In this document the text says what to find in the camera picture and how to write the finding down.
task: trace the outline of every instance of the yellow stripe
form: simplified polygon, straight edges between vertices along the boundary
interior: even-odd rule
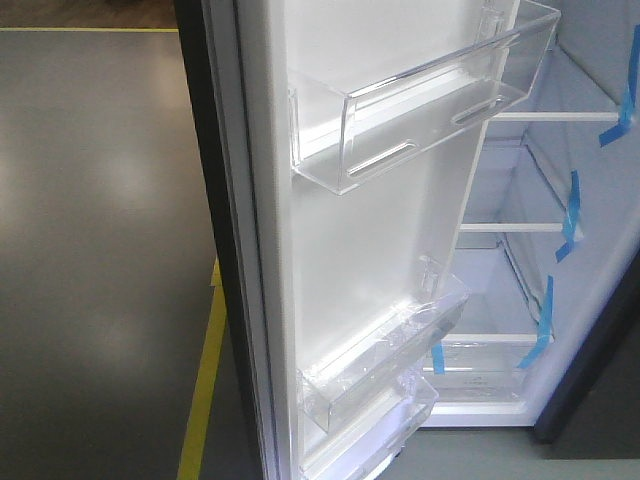
[[[0,32],[124,32],[176,33],[177,28],[92,28],[92,27],[0,27]]]
[[[218,260],[213,265],[213,275],[211,275],[211,286],[212,287],[221,287],[222,286],[222,275],[220,274],[220,264]]]
[[[217,264],[218,262],[216,261],[214,272],[219,272]],[[200,476],[202,454],[207,437],[213,389],[218,373],[218,362],[220,361],[226,318],[227,308],[224,301],[224,291],[222,284],[219,283],[213,293],[213,304],[202,348],[198,378],[193,391],[191,412],[189,412],[187,431],[182,445],[178,480],[198,480]]]

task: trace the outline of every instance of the blue tape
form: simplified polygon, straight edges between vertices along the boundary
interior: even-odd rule
[[[551,340],[553,318],[553,277],[547,277],[547,292],[544,296],[542,311],[540,312],[540,322],[538,322],[538,340],[531,351],[518,364],[518,368],[525,369],[538,358],[549,346]]]
[[[620,107],[620,119],[618,124],[600,134],[600,146],[604,147],[618,140],[631,130],[633,117],[636,113],[638,95],[638,73],[640,72],[640,25],[636,25],[633,32],[633,44],[631,45],[631,57],[629,58],[629,74],[627,89]]]
[[[433,373],[444,375],[444,348],[442,348],[442,342],[438,342],[431,347],[431,358],[433,359]]]
[[[562,235],[566,243],[556,252],[556,260],[560,263],[566,258],[576,246],[576,230],[580,221],[580,176],[578,171],[571,172],[571,194],[567,204],[567,216],[562,224]]]

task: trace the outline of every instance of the gray floor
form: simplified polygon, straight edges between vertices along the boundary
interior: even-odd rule
[[[631,480],[640,460],[551,460],[528,429],[425,430],[379,480]]]
[[[214,260],[177,34],[0,59],[0,478],[174,479]]]

